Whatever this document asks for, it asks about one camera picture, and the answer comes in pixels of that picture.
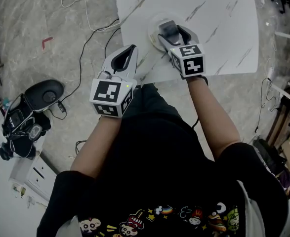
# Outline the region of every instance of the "sleeve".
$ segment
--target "sleeve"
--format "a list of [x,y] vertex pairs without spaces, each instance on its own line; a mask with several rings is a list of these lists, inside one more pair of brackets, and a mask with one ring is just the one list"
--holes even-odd
[[94,179],[77,171],[57,175],[48,207],[37,229],[37,237],[55,237],[58,229],[76,215],[76,205]]
[[249,198],[257,202],[266,236],[279,236],[288,217],[288,199],[254,148],[245,143],[233,144],[223,151],[216,164],[225,175],[242,181]]

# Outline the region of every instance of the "wire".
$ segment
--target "wire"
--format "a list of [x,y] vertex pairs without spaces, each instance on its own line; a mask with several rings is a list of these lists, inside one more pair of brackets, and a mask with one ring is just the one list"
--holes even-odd
[[[111,26],[111,25],[113,25],[114,24],[114,22],[115,21],[117,21],[118,20],[118,18],[117,19],[115,19],[109,26]],[[102,27],[102,28],[99,28],[99,29],[97,29],[97,30],[100,30],[100,29],[105,29],[105,28],[108,28],[109,26],[106,26],[106,27]],[[81,67],[81,58],[82,58],[82,55],[83,55],[83,52],[84,52],[84,48],[85,48],[85,45],[89,42],[89,40],[92,38],[92,36],[94,35],[94,33],[96,33],[97,32],[97,30],[96,31],[94,31],[92,34],[91,34],[91,36],[89,37],[89,39],[84,43],[84,45],[83,45],[83,49],[82,49],[82,52],[81,52],[81,55],[80,55],[80,58],[79,58],[79,66],[80,66],[80,79],[79,79],[79,85],[77,86],[77,88],[75,88],[75,90],[73,91],[73,92],[71,92],[69,95],[67,95],[67,96],[65,96],[60,102],[63,102],[67,97],[70,97],[79,87],[80,87],[80,85],[81,85],[81,74],[82,74],[82,67]]]
[[64,119],[66,118],[66,116],[68,115],[68,113],[65,111],[66,115],[65,115],[63,118],[59,118],[59,117],[56,117],[56,116],[54,115],[54,113],[52,113],[51,109],[48,109],[48,110],[51,112],[51,114],[52,114],[56,119],[64,120]]
[[111,38],[113,37],[113,35],[114,35],[114,34],[115,34],[119,29],[120,29],[120,27],[117,28],[117,29],[112,33],[112,35],[110,36],[109,40],[107,41],[107,43],[106,43],[106,45],[105,45],[105,48],[104,48],[104,59],[106,58],[106,48],[107,48],[107,45],[109,44],[109,42],[110,42]]
[[78,145],[80,145],[81,143],[84,143],[84,142],[86,142],[86,140],[80,140],[80,141],[77,141],[76,142],[76,146],[75,146],[76,154],[79,153]]
[[260,112],[259,112],[259,119],[258,119],[258,124],[257,124],[257,127],[255,128],[255,133],[257,133],[257,131],[258,131],[258,129],[259,129],[259,124],[260,124],[260,117],[261,117],[261,111],[262,111],[262,109],[265,107],[265,105],[266,105],[266,103],[263,103],[262,102],[262,88],[263,88],[263,83],[264,83],[264,81],[266,81],[266,80],[268,80],[269,81],[269,89],[268,89],[268,93],[267,93],[267,95],[266,95],[266,100],[269,102],[269,101],[271,101],[272,99],[274,99],[274,105],[273,105],[273,107],[272,107],[272,109],[270,110],[271,112],[273,112],[275,109],[277,109],[277,107],[275,107],[276,106],[276,101],[277,101],[277,99],[276,99],[276,97],[275,96],[273,96],[273,97],[271,97],[270,99],[268,99],[268,95],[269,95],[269,92],[270,92],[270,88],[271,88],[271,86],[272,86],[272,82],[271,82],[271,80],[269,79],[269,78],[265,78],[265,79],[263,79],[262,80],[262,83],[261,83],[261,97],[260,97]]
[[194,129],[194,127],[198,124],[198,122],[199,122],[199,118],[198,120],[196,120],[195,124],[192,126],[192,129]]
[[[74,3],[78,2],[78,1],[82,1],[82,0],[72,0],[72,1],[73,1],[73,2],[72,2],[71,4],[69,4],[69,5],[64,5],[64,4],[63,4],[63,0],[61,0],[61,6],[62,6],[63,8],[68,8],[68,7],[72,6]],[[110,28],[113,28],[113,27],[116,27],[116,26],[119,26],[119,25],[120,25],[120,24],[118,23],[118,24],[113,25],[113,26],[104,27],[103,29],[101,29],[101,28],[100,28],[100,29],[97,29],[97,30],[93,29],[93,28],[90,26],[89,16],[88,16],[88,12],[87,12],[87,2],[86,2],[86,0],[83,0],[83,1],[85,2],[85,13],[86,13],[87,23],[88,23],[88,25],[89,25],[90,30],[92,30],[92,31],[94,31],[94,32],[103,32],[103,31],[105,31],[105,30],[107,30],[107,29],[110,29]]]

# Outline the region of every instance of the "white cable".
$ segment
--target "white cable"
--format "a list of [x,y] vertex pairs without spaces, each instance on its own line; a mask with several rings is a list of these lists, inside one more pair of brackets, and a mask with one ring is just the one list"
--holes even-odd
[[[78,1],[81,1],[81,0],[72,0],[73,2],[71,3],[71,4],[69,4],[69,5],[64,5],[63,4],[63,0],[61,0],[61,6],[63,7],[63,8],[68,8],[68,7],[70,7],[70,6],[72,6],[74,3],[76,3],[76,2],[78,2]],[[87,13],[87,2],[86,2],[86,0],[83,0],[84,2],[85,2],[85,13],[86,13],[86,19],[87,19],[87,23],[88,23],[88,25],[89,25],[89,28],[90,28],[90,30],[92,30],[92,31],[96,31],[96,30],[94,30],[91,26],[90,26],[90,21],[89,21],[89,16],[88,16],[88,13]],[[105,30],[107,30],[107,29],[110,29],[110,28],[113,28],[113,27],[116,27],[116,26],[119,26],[120,24],[118,23],[118,24],[115,24],[115,25],[112,25],[112,26],[109,26],[109,27],[107,27],[107,28],[104,28],[104,29],[101,29],[101,30],[97,30],[98,32],[103,32],[103,31],[105,31]]]

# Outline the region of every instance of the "floor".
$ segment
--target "floor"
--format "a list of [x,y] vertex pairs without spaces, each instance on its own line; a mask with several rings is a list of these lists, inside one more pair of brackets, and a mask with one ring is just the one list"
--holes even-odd
[[[91,34],[88,28],[84,2],[63,8],[61,0],[0,0],[0,56],[5,64],[0,70],[3,87],[0,95],[14,99],[28,87],[44,79],[55,78],[65,85],[65,94],[79,83],[79,56],[84,42]],[[274,67],[274,81],[279,86],[290,79],[290,42],[274,38],[274,31],[290,33],[290,10],[280,14],[280,5],[266,0],[264,6],[257,4],[260,34],[258,70],[254,74],[209,77],[209,86],[235,123],[241,138],[249,143],[255,134],[260,112],[261,83],[269,67]],[[89,19],[96,29],[111,23],[117,16],[116,0],[89,0]],[[53,127],[46,136],[44,153],[60,171],[68,170],[75,154],[75,142],[87,139],[99,116],[89,103],[92,79],[104,60],[104,46],[113,31],[96,33],[83,54],[82,83],[80,88],[64,105],[68,111],[65,120],[54,119]],[[45,43],[41,41],[53,37]],[[108,53],[122,46],[117,33],[108,46]],[[175,106],[183,119],[193,125],[197,119],[187,85],[184,81],[157,83],[159,93]],[[275,95],[277,104],[279,96]],[[266,136],[276,111],[267,103],[261,113],[257,135]],[[62,117],[58,108],[56,116]],[[207,157],[212,158],[201,127],[195,128]]]

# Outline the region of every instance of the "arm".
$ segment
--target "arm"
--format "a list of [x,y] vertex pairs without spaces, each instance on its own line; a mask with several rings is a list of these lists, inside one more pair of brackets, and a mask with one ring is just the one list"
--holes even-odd
[[191,98],[214,159],[228,146],[240,142],[239,133],[211,93],[204,79],[187,79]]
[[120,118],[102,116],[90,137],[72,163],[71,169],[84,175],[97,177],[106,155],[121,126]]

